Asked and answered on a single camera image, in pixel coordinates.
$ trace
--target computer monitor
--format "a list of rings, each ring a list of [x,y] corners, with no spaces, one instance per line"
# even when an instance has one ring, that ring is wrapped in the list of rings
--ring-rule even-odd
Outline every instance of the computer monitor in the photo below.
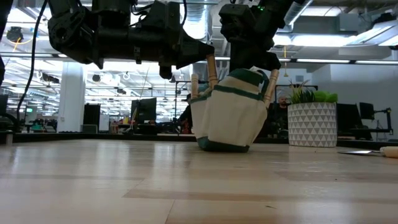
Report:
[[[0,114],[7,113],[8,95],[0,95]]]
[[[133,100],[131,102],[131,118],[134,114],[134,111],[137,109],[137,114],[135,120],[138,121],[139,124],[144,123],[145,121],[155,121],[156,120],[156,104],[157,99],[144,99],[144,100]]]
[[[336,110],[339,132],[345,132],[354,128],[362,128],[362,120],[356,105],[338,103]]]
[[[359,110],[362,119],[374,120],[374,107],[370,103],[359,103]]]

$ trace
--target black robotic arm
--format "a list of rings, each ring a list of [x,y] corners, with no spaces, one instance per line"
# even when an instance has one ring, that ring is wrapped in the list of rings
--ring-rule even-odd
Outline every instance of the black robotic arm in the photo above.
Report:
[[[103,68],[104,58],[159,62],[160,76],[206,59],[214,47],[191,38],[180,24],[180,4],[155,1],[146,17],[130,25],[135,0],[49,0],[51,46],[80,63]]]
[[[268,52],[278,28],[293,2],[305,0],[260,0],[257,6],[226,4],[220,10],[221,33],[231,43],[229,71],[253,66],[266,70],[280,69],[276,54]]]

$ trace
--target wall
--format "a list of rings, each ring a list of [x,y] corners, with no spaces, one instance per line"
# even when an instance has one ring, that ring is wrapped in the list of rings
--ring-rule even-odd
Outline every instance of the wall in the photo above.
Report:
[[[398,59],[398,55],[393,57],[393,60]],[[398,139],[397,69],[396,66],[382,65],[326,65],[313,73],[313,84],[318,85],[320,90],[339,94],[339,103],[372,103],[375,110],[390,107],[392,128],[397,131],[393,136],[387,135],[387,138]],[[387,128],[384,113],[376,114],[377,119],[383,128]],[[376,120],[363,120],[363,124],[376,128]]]
[[[269,71],[265,71],[264,70],[264,72],[267,74],[268,77],[271,74],[271,72],[269,72]],[[284,77],[285,69],[284,68],[280,69],[280,74],[279,74],[277,85],[290,85],[290,81],[292,81],[292,83],[294,83],[294,84],[299,83],[299,82],[296,82],[296,76],[297,75],[303,75],[304,76],[304,81],[310,80],[307,83],[308,85],[311,85],[311,83],[312,83],[312,74],[311,73],[307,73],[307,69],[304,69],[304,68],[288,68],[286,70],[286,73],[288,74],[288,77]]]

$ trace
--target green trim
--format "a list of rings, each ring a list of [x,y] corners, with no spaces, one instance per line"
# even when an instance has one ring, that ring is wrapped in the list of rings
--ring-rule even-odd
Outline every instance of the green trim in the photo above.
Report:
[[[248,152],[250,146],[235,146],[220,142],[209,141],[207,137],[197,139],[198,145],[207,152]]]
[[[209,94],[207,94],[206,96],[201,96],[201,97],[198,97],[198,98],[196,98],[196,99],[192,99],[191,100],[191,104],[192,103],[197,103],[197,102],[200,102],[200,101],[205,101],[205,100],[207,100],[209,97],[211,97],[211,92],[209,93]]]
[[[264,80],[261,75],[243,68],[234,70],[228,76],[237,78],[238,80],[250,83],[254,86],[259,86],[259,84]]]
[[[244,97],[251,98],[251,99],[254,99],[254,100],[263,100],[264,99],[264,96],[261,93],[254,94],[254,93],[250,93],[250,92],[247,92],[247,91],[244,91],[244,90],[240,90],[240,89],[237,89],[237,88],[221,86],[221,85],[216,85],[214,87],[214,91],[222,91],[224,93],[234,93],[234,94],[237,94],[239,96],[244,96]]]

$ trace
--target ceiling pipe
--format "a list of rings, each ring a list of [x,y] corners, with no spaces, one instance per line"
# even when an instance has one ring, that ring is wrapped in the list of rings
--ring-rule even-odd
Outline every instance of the ceiling pipe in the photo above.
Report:
[[[181,17],[183,17],[184,6],[180,6]],[[207,42],[211,32],[212,23],[210,6],[202,4],[187,4],[187,20],[184,24],[185,32],[196,40]]]
[[[286,25],[283,29],[278,29],[278,32],[293,32],[294,22],[301,16],[301,14],[303,14],[312,2],[313,0],[306,0],[303,4],[293,2],[284,19]]]

